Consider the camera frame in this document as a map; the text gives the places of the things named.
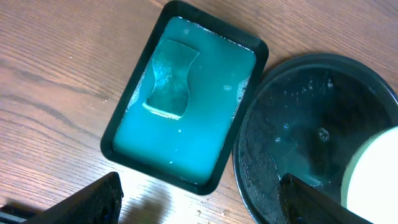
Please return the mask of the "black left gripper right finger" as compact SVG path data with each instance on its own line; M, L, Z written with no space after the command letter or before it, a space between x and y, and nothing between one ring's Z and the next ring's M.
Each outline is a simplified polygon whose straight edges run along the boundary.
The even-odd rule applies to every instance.
M279 201L288 223L370 224L290 173L280 180Z

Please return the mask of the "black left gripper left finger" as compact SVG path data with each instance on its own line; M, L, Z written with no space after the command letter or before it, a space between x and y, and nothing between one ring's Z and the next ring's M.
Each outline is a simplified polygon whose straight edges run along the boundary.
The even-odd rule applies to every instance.
M23 224L118 224L123 199L117 172L110 172Z

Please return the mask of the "mint green plate front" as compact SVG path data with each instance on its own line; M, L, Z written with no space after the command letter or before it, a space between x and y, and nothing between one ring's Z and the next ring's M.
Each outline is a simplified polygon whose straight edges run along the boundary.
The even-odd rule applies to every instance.
M353 154L341 205L371 223L397 223L397 127L371 136Z

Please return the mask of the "green yellow sponge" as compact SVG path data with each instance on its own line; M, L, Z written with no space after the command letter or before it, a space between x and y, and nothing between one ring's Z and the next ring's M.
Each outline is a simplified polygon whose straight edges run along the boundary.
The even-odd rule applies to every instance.
M159 116L180 119L190 100L188 73L198 56L199 51L180 42L161 40L152 54L154 87L143 107Z

